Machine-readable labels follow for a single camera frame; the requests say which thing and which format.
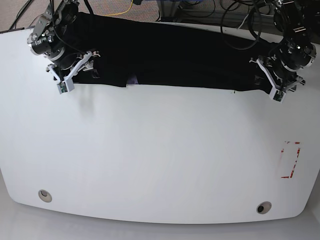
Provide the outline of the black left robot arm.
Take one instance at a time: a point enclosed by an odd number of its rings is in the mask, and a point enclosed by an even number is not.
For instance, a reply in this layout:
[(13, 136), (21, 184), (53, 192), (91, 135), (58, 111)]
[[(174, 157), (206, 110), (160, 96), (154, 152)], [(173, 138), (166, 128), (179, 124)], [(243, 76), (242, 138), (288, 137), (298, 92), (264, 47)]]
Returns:
[[(288, 91), (296, 91), (297, 85), (306, 81), (298, 71), (313, 64), (317, 50), (312, 36), (320, 33), (317, 26), (318, 0), (253, 0), (252, 8), (244, 22), (253, 41), (248, 46), (236, 46), (228, 40), (224, 27), (220, 27), (224, 43), (238, 51), (248, 51), (258, 44), (267, 48), (266, 55), (257, 55), (249, 60), (256, 64), (263, 76), (253, 76), (247, 80), (239, 75), (231, 75), (218, 80), (213, 88), (235, 91), (262, 90), (277, 102), (284, 99)], [(269, 42), (261, 37), (263, 18), (261, 8), (273, 8), (273, 24), (282, 33), (280, 42)]]

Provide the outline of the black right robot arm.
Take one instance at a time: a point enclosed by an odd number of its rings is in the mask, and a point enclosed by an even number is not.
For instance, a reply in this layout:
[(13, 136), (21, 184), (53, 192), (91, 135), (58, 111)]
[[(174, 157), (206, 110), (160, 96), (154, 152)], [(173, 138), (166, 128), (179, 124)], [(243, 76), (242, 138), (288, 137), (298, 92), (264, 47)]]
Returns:
[(93, 79), (100, 78), (95, 68), (99, 52), (91, 42), (95, 15), (89, 2), (84, 4), (89, 13), (79, 11), (77, 0), (61, 3), (51, 0), (27, 39), (34, 55), (42, 55), (51, 62), (46, 71), (60, 86), (70, 73), (88, 72)]

